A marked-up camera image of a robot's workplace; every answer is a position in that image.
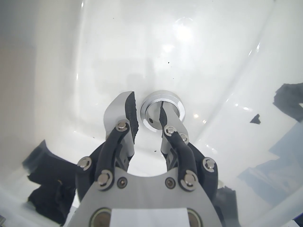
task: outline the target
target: white sink basin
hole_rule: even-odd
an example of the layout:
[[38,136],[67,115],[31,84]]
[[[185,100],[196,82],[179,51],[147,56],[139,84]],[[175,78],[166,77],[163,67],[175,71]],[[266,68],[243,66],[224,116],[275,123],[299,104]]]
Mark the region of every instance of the white sink basin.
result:
[[[73,163],[89,155],[105,141],[105,109],[125,91],[135,92],[139,121],[129,173],[165,173],[161,134],[143,125],[140,107],[169,90],[185,106],[190,142],[217,162],[220,184],[236,190],[242,226],[299,215],[303,124],[273,98],[284,83],[303,82],[302,3],[1,0],[1,208],[26,218],[21,203],[38,185],[22,161],[43,139]],[[256,114],[259,125],[250,123]]]

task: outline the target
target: silver screw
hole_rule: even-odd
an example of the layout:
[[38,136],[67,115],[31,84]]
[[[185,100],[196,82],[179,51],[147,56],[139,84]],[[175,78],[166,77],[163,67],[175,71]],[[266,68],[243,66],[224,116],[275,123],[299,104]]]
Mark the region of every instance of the silver screw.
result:
[[117,181],[117,186],[120,189],[123,189],[127,186],[127,179],[125,177],[121,177]]
[[173,189],[176,186],[176,182],[173,178],[167,178],[165,180],[165,185],[168,189]]
[[184,133],[180,133],[180,136],[182,138],[182,140],[184,141],[185,144],[188,144],[188,136]]
[[164,128],[164,133],[167,135],[167,136],[171,136],[174,132],[176,132],[177,129],[174,128],[174,127],[171,127],[171,126],[166,126]]
[[174,128],[173,128],[173,127],[167,128],[167,132],[168,132],[169,134],[173,134],[173,133],[174,133]]
[[81,167],[83,171],[86,171],[92,164],[92,159],[90,157],[84,157],[79,160],[77,166]]
[[120,123],[118,124],[118,128],[119,128],[120,130],[126,128],[125,122],[120,122]]
[[205,166],[208,169],[213,169],[214,168],[214,162],[213,162],[213,160],[207,160]]
[[214,172],[214,166],[216,162],[211,158],[204,158],[202,161],[203,167],[210,173]]
[[184,176],[184,181],[185,181],[185,183],[186,183],[188,186],[193,186],[196,180],[195,180],[195,177],[194,177],[193,175],[191,175],[191,174],[186,174],[186,175]]
[[98,184],[101,186],[105,186],[109,180],[109,177],[107,174],[100,174],[98,177]]

